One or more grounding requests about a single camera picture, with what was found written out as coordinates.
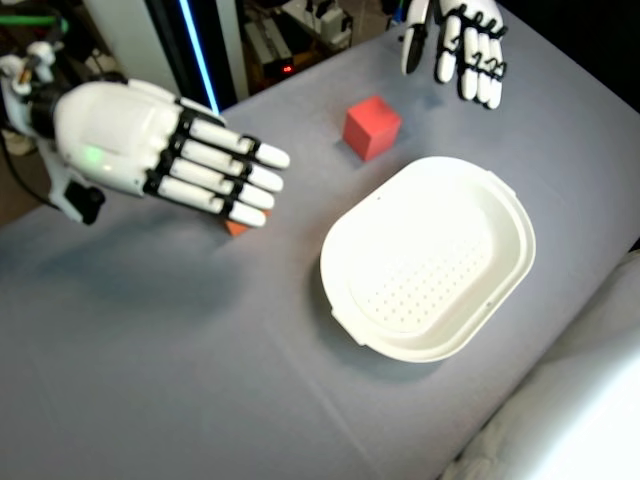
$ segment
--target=robotic arm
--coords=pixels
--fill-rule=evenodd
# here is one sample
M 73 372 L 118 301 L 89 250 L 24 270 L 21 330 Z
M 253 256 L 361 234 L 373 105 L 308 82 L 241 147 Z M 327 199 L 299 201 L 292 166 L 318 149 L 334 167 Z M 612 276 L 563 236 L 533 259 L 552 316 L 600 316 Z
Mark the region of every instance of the robotic arm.
M 286 168 L 285 152 L 147 82 L 95 81 L 65 91 L 51 73 L 52 45 L 36 42 L 28 54 L 0 58 L 6 114 L 36 140 L 51 177 L 49 199 L 69 218 L 93 223 L 103 186 L 264 225 L 263 212 L 283 186 L 265 167 Z
M 442 83 L 453 78 L 459 63 L 460 92 L 465 100 L 495 109 L 502 98 L 506 63 L 500 41 L 507 33 L 494 0 L 438 0 L 444 32 L 438 49 L 436 76 Z M 413 0 L 407 12 L 402 73 L 418 67 L 427 38 L 429 0 Z

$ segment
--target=colander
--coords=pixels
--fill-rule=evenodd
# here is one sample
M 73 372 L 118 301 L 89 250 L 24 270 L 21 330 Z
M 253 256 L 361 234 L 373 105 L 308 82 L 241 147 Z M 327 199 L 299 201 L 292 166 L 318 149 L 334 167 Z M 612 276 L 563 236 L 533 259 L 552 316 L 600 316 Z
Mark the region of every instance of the colander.
M 407 362 L 460 350 L 531 269 L 535 236 L 502 180 L 464 160 L 417 160 L 330 229 L 320 268 L 332 315 Z

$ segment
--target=table surface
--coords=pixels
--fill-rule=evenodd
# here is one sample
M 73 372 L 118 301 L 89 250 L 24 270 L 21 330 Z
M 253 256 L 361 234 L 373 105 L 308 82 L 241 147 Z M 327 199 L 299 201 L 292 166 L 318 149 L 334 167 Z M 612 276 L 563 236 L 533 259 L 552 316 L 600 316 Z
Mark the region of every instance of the table surface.
M 206 215 L 120 195 L 91 228 L 44 208 L 4 228 L 0 477 L 437 476 L 640 234 L 640 117 L 505 16 L 495 112 L 435 83 L 436 33 L 402 77 L 399 31 L 226 112 L 293 159 L 263 230 L 232 239 Z M 404 125 L 363 165 L 341 128 L 374 94 Z M 429 155 L 504 179 L 538 249 L 467 347 L 413 365 L 338 326 L 318 259 L 341 214 Z

